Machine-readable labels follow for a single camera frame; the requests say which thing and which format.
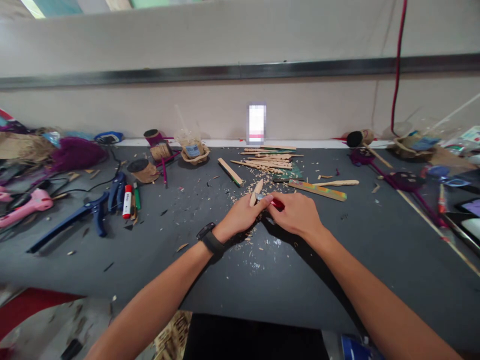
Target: colorful ruler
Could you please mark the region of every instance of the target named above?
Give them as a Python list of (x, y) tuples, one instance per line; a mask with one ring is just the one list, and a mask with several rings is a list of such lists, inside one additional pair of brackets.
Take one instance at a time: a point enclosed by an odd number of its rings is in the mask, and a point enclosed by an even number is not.
[(338, 201), (341, 201), (341, 202), (344, 202), (345, 200), (347, 200), (347, 194), (344, 193), (344, 192), (337, 191), (337, 190), (332, 190), (332, 189), (329, 189), (329, 188), (326, 188), (326, 187), (316, 186), (316, 185), (313, 185), (313, 184), (308, 183), (308, 182), (303, 182), (303, 181), (298, 181), (298, 180), (291, 179), (288, 182), (288, 186), (290, 186), (292, 188), (300, 189), (300, 190), (305, 190), (305, 191), (308, 191), (310, 193), (322, 195), (326, 198), (338, 200)]

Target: hand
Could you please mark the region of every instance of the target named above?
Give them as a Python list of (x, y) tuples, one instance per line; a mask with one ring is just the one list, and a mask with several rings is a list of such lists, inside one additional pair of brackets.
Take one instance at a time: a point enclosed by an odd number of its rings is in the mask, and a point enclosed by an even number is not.
[(225, 218), (212, 230), (213, 235), (222, 244), (227, 242), (235, 234), (247, 230), (255, 222), (260, 213), (269, 206), (274, 199), (273, 196), (267, 195), (255, 206), (250, 207), (250, 196), (247, 194), (240, 198), (231, 207)]
[(299, 235), (308, 242), (325, 229), (315, 202), (311, 198), (298, 192), (293, 194), (272, 192), (271, 195), (275, 200), (282, 202), (285, 208), (280, 212), (270, 204), (268, 212), (273, 220), (289, 233)]

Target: green marker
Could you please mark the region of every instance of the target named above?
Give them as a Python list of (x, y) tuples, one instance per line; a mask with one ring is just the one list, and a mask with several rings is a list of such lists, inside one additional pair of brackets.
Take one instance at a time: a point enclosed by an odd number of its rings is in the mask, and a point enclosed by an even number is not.
[(142, 206), (140, 205), (139, 186), (137, 185), (137, 182), (136, 182), (136, 181), (133, 183), (133, 188), (135, 189), (135, 190), (134, 190), (134, 193), (135, 193), (135, 206), (136, 206), (136, 209), (137, 209), (137, 210), (140, 210), (140, 209), (142, 208)]

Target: black wristwatch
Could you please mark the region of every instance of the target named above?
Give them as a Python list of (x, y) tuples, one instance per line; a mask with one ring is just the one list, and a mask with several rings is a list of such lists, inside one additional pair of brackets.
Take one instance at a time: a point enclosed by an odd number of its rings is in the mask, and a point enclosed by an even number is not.
[(221, 255), (225, 251), (224, 245), (217, 240), (212, 234), (215, 224), (213, 222), (205, 225), (202, 230), (196, 235), (198, 241), (203, 241), (206, 248), (212, 252), (213, 255)]

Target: watch strap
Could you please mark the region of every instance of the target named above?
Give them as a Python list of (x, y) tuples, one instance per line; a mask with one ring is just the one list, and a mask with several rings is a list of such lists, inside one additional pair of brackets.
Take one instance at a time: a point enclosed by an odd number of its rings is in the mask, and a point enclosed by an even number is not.
[(223, 254), (225, 247), (217, 240), (215, 235), (211, 231), (207, 232), (204, 237), (201, 238), (206, 248), (210, 250), (214, 255)]

